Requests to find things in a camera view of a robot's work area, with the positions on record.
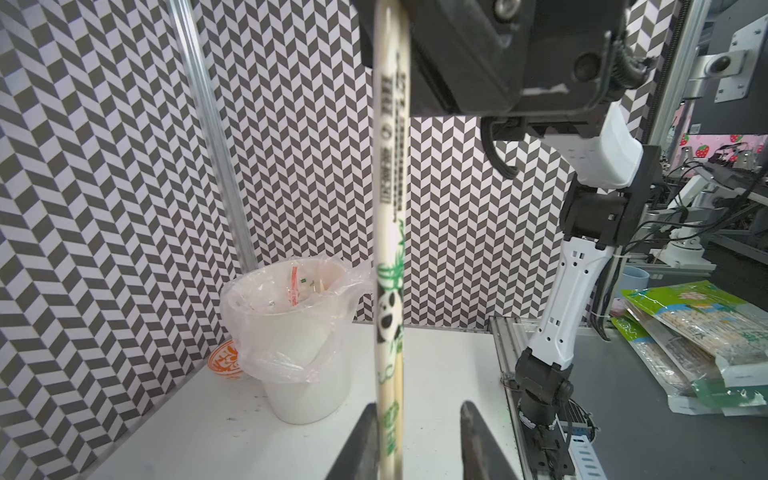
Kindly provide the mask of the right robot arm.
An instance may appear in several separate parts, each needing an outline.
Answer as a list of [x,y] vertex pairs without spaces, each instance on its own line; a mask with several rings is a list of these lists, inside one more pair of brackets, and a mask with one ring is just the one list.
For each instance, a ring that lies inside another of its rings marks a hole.
[[379,475],[403,475],[406,183],[409,121],[472,116],[483,152],[517,176],[500,141],[531,135],[575,172],[561,211],[556,277],[519,355],[522,459],[553,479],[575,472],[558,424],[573,392],[577,326],[608,260],[637,227],[658,158],[619,107],[652,69],[627,46],[627,1],[358,1],[373,78],[373,267]]

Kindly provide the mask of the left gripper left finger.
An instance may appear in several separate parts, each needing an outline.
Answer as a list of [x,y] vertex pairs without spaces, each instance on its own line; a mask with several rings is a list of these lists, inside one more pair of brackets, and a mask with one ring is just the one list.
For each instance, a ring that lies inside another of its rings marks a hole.
[[376,480],[378,478],[377,406],[369,403],[331,466],[326,480]]

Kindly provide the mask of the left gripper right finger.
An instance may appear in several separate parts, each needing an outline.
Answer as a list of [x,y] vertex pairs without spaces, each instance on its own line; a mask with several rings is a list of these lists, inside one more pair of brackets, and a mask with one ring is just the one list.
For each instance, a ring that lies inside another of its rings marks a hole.
[[464,480],[517,479],[476,405],[465,401],[460,409],[461,453]]

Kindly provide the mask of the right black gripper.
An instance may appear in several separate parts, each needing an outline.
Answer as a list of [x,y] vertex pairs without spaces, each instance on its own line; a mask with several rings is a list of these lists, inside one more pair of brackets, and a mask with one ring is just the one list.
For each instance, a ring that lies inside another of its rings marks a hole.
[[413,117],[597,120],[627,1],[403,1]]

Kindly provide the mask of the chopsticks panda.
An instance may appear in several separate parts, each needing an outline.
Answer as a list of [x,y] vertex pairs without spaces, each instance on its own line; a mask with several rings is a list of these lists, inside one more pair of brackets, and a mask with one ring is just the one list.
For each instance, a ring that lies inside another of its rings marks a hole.
[[380,479],[404,477],[404,301],[411,35],[399,1],[374,3],[373,273]]

